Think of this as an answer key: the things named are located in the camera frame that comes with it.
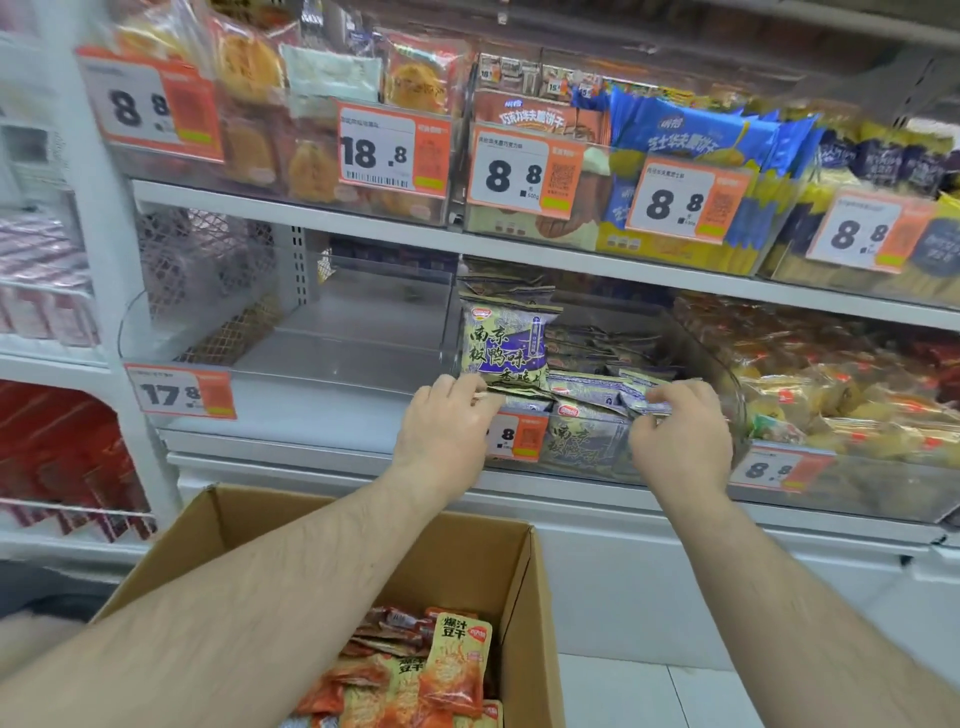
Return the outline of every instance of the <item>open cardboard box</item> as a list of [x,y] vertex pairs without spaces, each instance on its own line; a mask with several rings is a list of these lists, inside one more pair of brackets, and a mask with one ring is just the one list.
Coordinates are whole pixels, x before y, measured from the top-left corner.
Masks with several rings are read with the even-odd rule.
[[[195,497],[97,619],[333,498],[218,485]],[[422,613],[467,609],[493,625],[506,728],[564,728],[550,588],[529,523],[442,513],[417,539],[376,604]]]

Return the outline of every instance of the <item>hairy forearm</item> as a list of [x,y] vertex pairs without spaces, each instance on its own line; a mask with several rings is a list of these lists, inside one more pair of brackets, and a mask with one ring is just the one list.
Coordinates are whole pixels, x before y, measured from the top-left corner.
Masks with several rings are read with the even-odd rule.
[[0,685],[0,725],[276,725],[444,507],[397,470],[85,630]]
[[719,492],[669,500],[704,599],[767,728],[947,728],[960,695]]

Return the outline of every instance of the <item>price tag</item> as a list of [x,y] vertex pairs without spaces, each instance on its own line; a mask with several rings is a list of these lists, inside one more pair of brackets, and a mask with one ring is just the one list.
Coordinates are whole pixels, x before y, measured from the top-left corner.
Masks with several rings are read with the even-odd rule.
[[545,134],[477,125],[467,202],[569,220],[586,148]]
[[124,367],[144,412],[237,419],[229,372],[148,364]]
[[546,415],[498,412],[487,430],[487,455],[536,463],[549,418]]
[[110,141],[222,162],[213,83],[192,65],[77,51],[86,92]]
[[899,273],[935,209],[928,200],[839,192],[806,256],[852,268]]
[[668,158],[647,158],[627,230],[723,243],[753,174]]
[[731,473],[730,484],[802,491],[835,457],[835,453],[827,450],[754,441],[746,457]]
[[449,119],[338,102],[340,182],[446,197]]

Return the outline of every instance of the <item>white floor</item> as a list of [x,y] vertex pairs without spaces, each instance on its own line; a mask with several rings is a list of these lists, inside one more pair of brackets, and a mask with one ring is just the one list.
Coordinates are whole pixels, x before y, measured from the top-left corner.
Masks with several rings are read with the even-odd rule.
[[735,672],[560,656],[568,728],[763,728]]

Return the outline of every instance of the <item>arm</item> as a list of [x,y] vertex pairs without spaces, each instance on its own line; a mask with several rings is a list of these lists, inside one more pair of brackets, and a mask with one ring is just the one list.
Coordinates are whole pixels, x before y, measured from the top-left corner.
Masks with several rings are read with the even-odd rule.
[[887,641],[726,496],[732,445],[704,382],[651,393],[637,469],[684,544],[733,665],[767,728],[948,728],[960,694]]
[[483,469],[503,399],[443,375],[375,482],[167,584],[0,685],[0,725],[277,725],[423,528]]

